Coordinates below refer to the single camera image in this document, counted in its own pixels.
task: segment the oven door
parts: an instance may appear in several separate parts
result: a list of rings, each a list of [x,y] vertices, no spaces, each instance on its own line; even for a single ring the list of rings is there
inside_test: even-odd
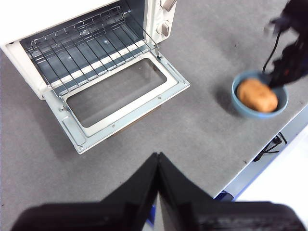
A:
[[[153,51],[59,97],[43,94],[62,128],[82,154],[190,86]]]

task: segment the gray countertop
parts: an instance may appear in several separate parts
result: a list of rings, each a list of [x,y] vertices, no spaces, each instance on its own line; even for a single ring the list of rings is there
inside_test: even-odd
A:
[[[233,78],[267,59],[275,38],[263,28],[285,3],[179,1],[160,48],[191,87],[83,155],[2,53],[1,230],[29,206],[101,200],[153,152],[217,195],[308,103],[306,78],[287,86],[289,104],[275,118],[242,118],[231,104]],[[283,35],[276,56],[294,39]]]

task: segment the oven rack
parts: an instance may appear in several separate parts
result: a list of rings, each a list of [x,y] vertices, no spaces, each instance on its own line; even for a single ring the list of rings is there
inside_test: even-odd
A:
[[[48,87],[63,96],[155,48],[133,15],[115,6],[32,40],[26,52]]]

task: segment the bread roll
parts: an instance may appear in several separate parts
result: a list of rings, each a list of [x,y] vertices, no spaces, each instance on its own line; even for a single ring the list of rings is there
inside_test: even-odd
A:
[[[259,112],[272,112],[278,105],[276,94],[256,78],[241,82],[237,88],[237,97],[244,105]]]

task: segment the oven knob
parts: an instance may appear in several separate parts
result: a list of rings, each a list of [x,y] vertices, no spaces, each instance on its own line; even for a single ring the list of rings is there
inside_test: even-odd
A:
[[[177,0],[161,0],[160,6],[167,11],[170,11],[173,5],[177,2]]]
[[[168,37],[169,29],[170,29],[169,22],[167,20],[165,20],[157,26],[156,31],[158,32],[158,34],[160,34],[160,35],[163,34],[164,36]]]

